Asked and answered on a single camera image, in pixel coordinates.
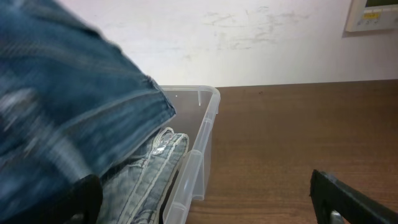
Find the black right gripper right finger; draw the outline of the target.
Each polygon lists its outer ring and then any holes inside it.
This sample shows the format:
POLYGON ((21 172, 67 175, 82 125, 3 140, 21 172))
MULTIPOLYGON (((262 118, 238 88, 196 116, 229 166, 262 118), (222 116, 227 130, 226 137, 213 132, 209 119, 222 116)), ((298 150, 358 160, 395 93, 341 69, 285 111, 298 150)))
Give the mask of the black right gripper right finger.
POLYGON ((318 224, 397 223, 396 212, 324 171, 313 170, 310 197, 318 224))

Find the clear plastic storage container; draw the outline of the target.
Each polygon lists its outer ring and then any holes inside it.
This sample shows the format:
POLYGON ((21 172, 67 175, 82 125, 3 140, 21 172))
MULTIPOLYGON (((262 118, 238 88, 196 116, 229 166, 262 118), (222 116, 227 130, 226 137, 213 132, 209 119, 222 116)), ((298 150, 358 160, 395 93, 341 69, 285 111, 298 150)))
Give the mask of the clear plastic storage container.
POLYGON ((212 129, 220 93, 212 86, 163 86, 177 115, 167 124, 189 137, 187 155, 164 208, 165 224, 185 224, 193 200, 203 200, 211 168, 212 129))

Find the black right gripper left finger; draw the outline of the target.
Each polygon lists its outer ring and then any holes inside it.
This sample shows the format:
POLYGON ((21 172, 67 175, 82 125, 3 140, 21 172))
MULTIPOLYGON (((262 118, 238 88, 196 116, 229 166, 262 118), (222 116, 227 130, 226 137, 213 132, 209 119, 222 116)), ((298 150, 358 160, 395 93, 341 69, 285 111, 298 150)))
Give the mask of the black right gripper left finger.
POLYGON ((81 216, 82 223, 96 223, 102 201, 100 179, 90 174, 71 188, 8 218, 6 223, 66 223, 75 215, 81 216))

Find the light blue jeans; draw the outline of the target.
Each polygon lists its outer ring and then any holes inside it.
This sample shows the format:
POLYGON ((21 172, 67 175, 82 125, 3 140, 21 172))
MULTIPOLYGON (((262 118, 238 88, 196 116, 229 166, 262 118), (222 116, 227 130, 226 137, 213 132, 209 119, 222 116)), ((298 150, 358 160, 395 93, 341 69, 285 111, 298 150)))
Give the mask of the light blue jeans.
POLYGON ((101 178, 103 202, 97 222, 155 223, 189 147, 189 137, 162 128, 101 178))

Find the dark blue jeans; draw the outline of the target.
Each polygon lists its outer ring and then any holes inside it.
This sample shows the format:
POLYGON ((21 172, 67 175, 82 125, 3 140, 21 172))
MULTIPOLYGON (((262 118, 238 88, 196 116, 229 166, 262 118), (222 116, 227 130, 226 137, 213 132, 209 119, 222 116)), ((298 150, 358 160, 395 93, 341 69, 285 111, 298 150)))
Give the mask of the dark blue jeans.
POLYGON ((55 1, 1 1, 1 220, 102 176, 175 116, 161 88, 55 1))

